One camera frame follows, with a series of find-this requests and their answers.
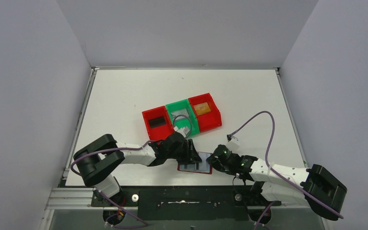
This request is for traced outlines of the green plastic bin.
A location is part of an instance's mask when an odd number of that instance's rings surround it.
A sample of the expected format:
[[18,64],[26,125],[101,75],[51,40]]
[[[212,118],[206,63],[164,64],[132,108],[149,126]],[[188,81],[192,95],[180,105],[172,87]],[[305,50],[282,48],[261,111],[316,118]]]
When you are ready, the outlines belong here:
[[169,103],[165,107],[173,127],[190,128],[190,125],[192,125],[190,136],[192,137],[200,133],[198,120],[188,99]]

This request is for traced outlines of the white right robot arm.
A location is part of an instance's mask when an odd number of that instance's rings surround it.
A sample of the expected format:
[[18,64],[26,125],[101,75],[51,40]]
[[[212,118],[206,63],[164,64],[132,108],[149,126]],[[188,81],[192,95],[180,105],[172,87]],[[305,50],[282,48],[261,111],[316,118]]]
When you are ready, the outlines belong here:
[[207,162],[217,171],[255,182],[251,200],[261,205],[279,201],[307,206],[317,215],[332,221],[342,218],[341,209],[347,187],[325,167],[295,168],[269,164],[255,156],[240,156],[218,145]]

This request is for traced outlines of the red plastic bin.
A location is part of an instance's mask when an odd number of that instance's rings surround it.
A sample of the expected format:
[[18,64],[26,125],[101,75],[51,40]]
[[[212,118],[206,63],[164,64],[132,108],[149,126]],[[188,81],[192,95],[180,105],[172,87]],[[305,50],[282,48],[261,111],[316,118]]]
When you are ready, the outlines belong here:
[[197,116],[196,114],[196,118],[198,120],[198,125],[199,125],[199,130],[200,132],[207,132],[210,131],[212,129],[218,128],[220,126],[222,126],[222,119],[221,119],[221,113],[218,109],[218,107],[216,106],[212,96],[210,93],[205,93],[205,94],[201,94],[198,96],[194,96],[194,97],[190,97],[188,98],[189,103],[195,113],[195,110],[193,108],[193,106],[195,104],[200,104],[203,102],[208,102],[210,108],[211,108],[211,112],[210,113],[206,113],[200,116]]
[[174,132],[165,106],[143,111],[142,116],[150,140],[164,140]]

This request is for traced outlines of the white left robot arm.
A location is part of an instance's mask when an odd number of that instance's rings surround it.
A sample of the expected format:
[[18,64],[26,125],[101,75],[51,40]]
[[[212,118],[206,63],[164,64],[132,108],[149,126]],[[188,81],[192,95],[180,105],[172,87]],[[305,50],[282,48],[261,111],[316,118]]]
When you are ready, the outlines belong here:
[[118,204],[123,192],[111,173],[120,164],[154,167],[174,159],[178,164],[201,163],[193,141],[182,132],[174,131],[166,139],[149,140],[143,145],[118,143],[105,134],[77,151],[70,170],[79,175],[86,187],[94,187],[108,203]]

